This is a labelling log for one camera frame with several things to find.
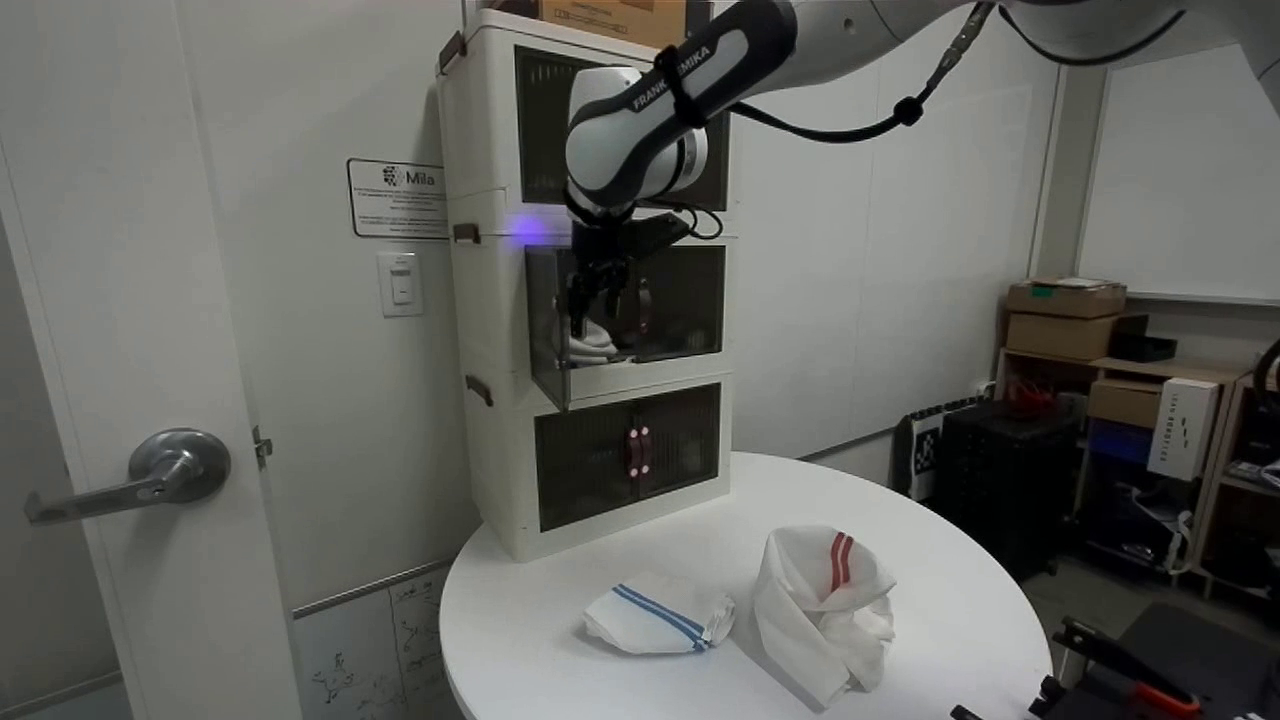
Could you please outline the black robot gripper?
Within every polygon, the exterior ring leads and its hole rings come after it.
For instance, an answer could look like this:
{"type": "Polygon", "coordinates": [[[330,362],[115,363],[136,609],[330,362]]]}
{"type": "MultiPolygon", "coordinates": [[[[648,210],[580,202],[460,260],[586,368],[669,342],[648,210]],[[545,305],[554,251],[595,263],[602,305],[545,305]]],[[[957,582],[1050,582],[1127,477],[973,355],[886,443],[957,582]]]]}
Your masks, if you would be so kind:
{"type": "Polygon", "coordinates": [[[595,294],[620,294],[629,274],[688,237],[672,212],[629,221],[602,212],[572,212],[572,282],[570,282],[570,334],[586,338],[595,294]]]}

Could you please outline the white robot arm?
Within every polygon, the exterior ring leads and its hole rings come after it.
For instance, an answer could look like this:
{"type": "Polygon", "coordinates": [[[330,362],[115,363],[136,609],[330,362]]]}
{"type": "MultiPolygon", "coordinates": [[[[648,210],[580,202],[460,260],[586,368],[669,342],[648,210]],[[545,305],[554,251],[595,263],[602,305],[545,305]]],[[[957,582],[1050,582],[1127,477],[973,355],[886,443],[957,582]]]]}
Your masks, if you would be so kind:
{"type": "Polygon", "coordinates": [[[988,16],[1051,63],[1099,69],[1163,40],[1196,7],[1239,46],[1269,106],[1280,106],[1280,0],[734,0],[660,48],[648,69],[586,69],[572,82],[564,133],[570,334],[586,334],[595,298],[620,298],[639,257],[686,237],[677,221],[632,226],[632,212],[699,180],[704,128],[719,116],[741,112],[804,140],[862,144],[914,128],[988,16]],[[879,125],[804,128],[752,110],[764,94],[854,76],[953,7],[970,7],[957,40],[923,87],[895,99],[879,125]]]}

